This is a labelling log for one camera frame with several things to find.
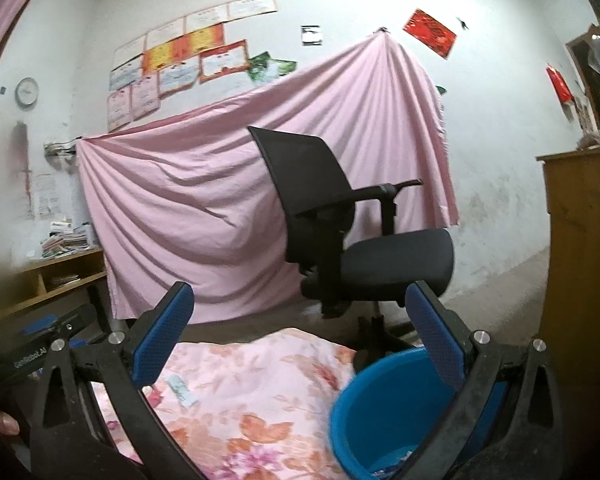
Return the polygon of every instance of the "black office chair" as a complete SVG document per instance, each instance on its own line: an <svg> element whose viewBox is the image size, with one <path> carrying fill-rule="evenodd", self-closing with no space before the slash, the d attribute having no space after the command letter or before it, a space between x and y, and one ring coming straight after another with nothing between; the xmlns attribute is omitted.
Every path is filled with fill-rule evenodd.
<svg viewBox="0 0 600 480"><path fill-rule="evenodd" d="M302 295L322 303L324 318L341 316L351 301L373 301L371 323L360 319L367 355L356 368L387 352L408 348L384 329L379 301L404 306L407 287L423 280L440 296L454 268L454 248L444 229L394 234L394 199L420 180L351 189L335 156L320 138L249 126L269 168L286 217L286 260L306 277ZM353 224L356 202L378 200L382 237L342 244Z"/></svg>

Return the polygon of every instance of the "white wall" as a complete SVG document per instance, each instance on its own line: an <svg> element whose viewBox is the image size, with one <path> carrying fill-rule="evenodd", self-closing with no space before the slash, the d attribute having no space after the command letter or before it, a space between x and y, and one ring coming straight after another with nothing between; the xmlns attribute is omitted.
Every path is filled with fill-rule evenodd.
<svg viewBox="0 0 600 480"><path fill-rule="evenodd" d="M40 241L48 235L49 219L37 215L39 194L36 184L41 175L51 174L60 198L61 214L76 217L81 211L81 191L72 165L54 167L44 157L43 144L70 139L74 104L75 74L82 45L91 20L95 0L30 0L18 20L0 57L0 264L21 263L26 254L40 255ZM33 77L40 97L31 110L16 104L17 83ZM7 182L7 146L17 121L27 125L29 169L35 218L26 217L22 180Z"/></svg>
<svg viewBox="0 0 600 480"><path fill-rule="evenodd" d="M561 44L583 35L598 24L589 0L534 0Z"/></svg>
<svg viewBox="0 0 600 480"><path fill-rule="evenodd" d="M116 47L224 1L99 0L78 76L74 134L106 130ZM565 115L544 71L550 62L573 76L570 62L531 0L277 1L280 12L226 24L227 42L246 38L251 55L269 50L303 67L384 26L448 89L446 125L462 222L452 229L457 263L450 295L480 285L548 244L544 183L534 157L572 149L580 130ZM458 33L449 60L401 30L416 7ZM457 16L470 30L460 30ZM323 46L302 46L301 25L321 25ZM226 76L163 100L161 110L144 122L248 88L246 74Z"/></svg>

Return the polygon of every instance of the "photo on wall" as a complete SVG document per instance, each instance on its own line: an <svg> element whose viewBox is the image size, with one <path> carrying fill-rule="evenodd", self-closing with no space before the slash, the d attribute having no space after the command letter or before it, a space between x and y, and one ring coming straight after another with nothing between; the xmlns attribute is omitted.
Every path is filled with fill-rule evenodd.
<svg viewBox="0 0 600 480"><path fill-rule="evenodd" d="M297 67L297 61L272 59L269 52L263 52L251 57L247 73L256 86L263 86L294 72Z"/></svg>
<svg viewBox="0 0 600 480"><path fill-rule="evenodd" d="M303 45L321 45L322 29L320 25L303 25L300 27L300 37Z"/></svg>

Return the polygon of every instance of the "floral blanket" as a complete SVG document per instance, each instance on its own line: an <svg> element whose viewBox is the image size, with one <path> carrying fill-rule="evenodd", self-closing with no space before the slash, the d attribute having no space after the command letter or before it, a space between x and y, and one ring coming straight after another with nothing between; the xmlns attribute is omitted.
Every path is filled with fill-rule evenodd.
<svg viewBox="0 0 600 480"><path fill-rule="evenodd" d="M144 394L211 480L345 480L328 427L353 355L294 328L245 344L178 343ZM189 402L176 395L174 376ZM93 387L118 450L139 462L103 385Z"/></svg>

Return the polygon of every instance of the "stack of papers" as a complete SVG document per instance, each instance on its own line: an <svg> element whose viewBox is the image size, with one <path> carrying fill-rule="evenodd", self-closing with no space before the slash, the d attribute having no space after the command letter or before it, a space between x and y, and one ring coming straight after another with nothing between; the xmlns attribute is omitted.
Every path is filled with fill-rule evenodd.
<svg viewBox="0 0 600 480"><path fill-rule="evenodd" d="M69 283L77 282L80 280L80 276L77 274L69 274L67 276L58 276L56 278L51 278L49 283L51 284L51 290L58 288L63 285L68 285Z"/></svg>
<svg viewBox="0 0 600 480"><path fill-rule="evenodd" d="M49 238L42 242L42 257L54 258L88 249L88 233L83 226L73 229L70 222L51 222Z"/></svg>

